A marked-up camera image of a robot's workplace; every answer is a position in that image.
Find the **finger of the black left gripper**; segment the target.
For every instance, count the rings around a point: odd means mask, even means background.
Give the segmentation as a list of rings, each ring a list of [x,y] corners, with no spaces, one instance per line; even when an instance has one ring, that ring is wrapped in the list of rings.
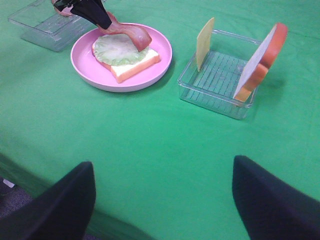
[[[73,4],[70,12],[103,29],[108,29],[112,24],[101,0],[80,0]]]

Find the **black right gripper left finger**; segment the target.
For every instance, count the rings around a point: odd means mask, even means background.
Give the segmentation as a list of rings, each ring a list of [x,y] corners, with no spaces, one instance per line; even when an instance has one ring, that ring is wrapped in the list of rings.
[[[31,202],[0,220],[2,240],[81,240],[96,202],[93,164],[81,162]]]

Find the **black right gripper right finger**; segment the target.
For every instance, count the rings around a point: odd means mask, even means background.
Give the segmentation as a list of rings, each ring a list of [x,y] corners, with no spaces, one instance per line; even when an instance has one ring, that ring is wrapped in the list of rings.
[[[243,155],[233,161],[232,195],[251,240],[320,238],[320,202]]]

